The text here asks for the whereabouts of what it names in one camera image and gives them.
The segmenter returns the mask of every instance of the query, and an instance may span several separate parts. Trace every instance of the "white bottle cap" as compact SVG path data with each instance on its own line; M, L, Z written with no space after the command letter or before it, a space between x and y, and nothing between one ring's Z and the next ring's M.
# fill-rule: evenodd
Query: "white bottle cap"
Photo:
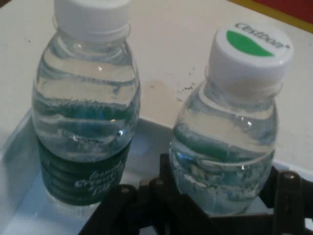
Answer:
M107 43L130 32L131 0L55 0L58 28L86 43Z
M280 91L292 57L292 42L279 29L234 23L215 35L207 78L232 98L255 101Z

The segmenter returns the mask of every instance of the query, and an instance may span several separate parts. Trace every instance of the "bottle neck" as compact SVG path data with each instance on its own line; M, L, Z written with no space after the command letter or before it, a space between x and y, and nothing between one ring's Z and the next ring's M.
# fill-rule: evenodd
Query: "bottle neck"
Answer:
M229 95L217 86L214 81L209 78L206 79L203 88L204 95L213 102L233 110L245 110L247 112L266 110L275 103L275 96L271 94L263 99L258 100L240 100L234 96Z
M91 53L91 54L116 54L118 53L122 47L126 44L126 38L127 36L109 42L109 43L103 43L103 44L92 44L92 43L86 43L77 39L72 38L62 30L57 30L57 36L59 36L60 41L62 41L62 44L66 46L66 48L74 52L75 54L85 54L85 53Z

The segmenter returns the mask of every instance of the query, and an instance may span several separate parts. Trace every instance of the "white table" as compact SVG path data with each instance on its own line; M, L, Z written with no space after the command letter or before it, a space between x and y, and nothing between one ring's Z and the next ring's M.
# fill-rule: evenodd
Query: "white table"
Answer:
M0 147L30 107L38 61L55 32L52 15L52 0L0 9ZM313 170L313 35L224 0L134 0L128 41L140 71L141 117L172 127L191 92L184 88L204 79L214 33L239 21L273 24L293 40L294 64L277 98L275 157Z

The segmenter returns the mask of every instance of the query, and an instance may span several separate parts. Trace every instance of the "clear plastic bottle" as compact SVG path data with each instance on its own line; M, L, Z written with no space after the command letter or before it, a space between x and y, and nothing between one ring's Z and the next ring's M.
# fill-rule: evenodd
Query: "clear plastic bottle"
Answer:
M55 0L57 32L33 85L44 184L75 206L102 200L121 179L140 109L126 38L130 0Z
M293 56L280 30L237 23L220 29L206 81L174 126L176 184L208 214L243 212L270 173L277 136L274 97Z

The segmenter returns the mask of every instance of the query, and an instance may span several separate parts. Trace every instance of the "black bracket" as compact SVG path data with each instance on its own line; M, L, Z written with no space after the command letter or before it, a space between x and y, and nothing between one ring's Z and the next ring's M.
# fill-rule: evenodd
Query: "black bracket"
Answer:
M158 178L111 189L79 235L138 235L149 226L159 235L313 235L304 224L313 218L313 183L272 167L260 198L274 214L210 217L179 193L162 154Z

